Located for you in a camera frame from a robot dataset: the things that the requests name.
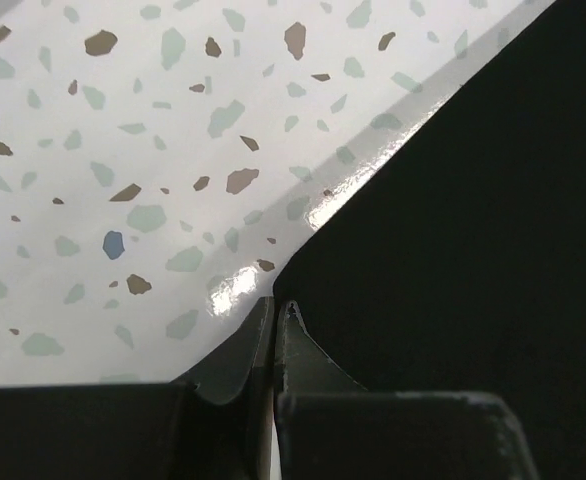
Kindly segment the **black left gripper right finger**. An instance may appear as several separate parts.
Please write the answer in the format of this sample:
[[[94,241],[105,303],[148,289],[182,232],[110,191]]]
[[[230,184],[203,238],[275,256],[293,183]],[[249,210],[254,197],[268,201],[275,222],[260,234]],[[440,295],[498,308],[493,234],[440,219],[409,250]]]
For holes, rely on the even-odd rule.
[[[539,473],[498,396],[372,392],[312,339],[294,301],[275,344],[275,424],[284,479],[517,479]]]

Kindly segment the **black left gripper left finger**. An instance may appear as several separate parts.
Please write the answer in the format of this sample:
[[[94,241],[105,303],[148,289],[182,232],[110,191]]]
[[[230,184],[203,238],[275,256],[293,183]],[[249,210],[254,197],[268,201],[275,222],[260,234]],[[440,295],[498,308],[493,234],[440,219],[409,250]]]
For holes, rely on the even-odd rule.
[[[0,388],[0,479],[265,479],[275,302],[168,383]]]

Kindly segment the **black t shirt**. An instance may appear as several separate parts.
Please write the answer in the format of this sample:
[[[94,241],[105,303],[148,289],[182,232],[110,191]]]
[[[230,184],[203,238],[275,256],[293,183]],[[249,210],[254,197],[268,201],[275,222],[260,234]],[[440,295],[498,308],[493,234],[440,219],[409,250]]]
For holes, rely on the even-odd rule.
[[[586,1],[550,6],[274,285],[373,391],[482,391],[586,479]]]

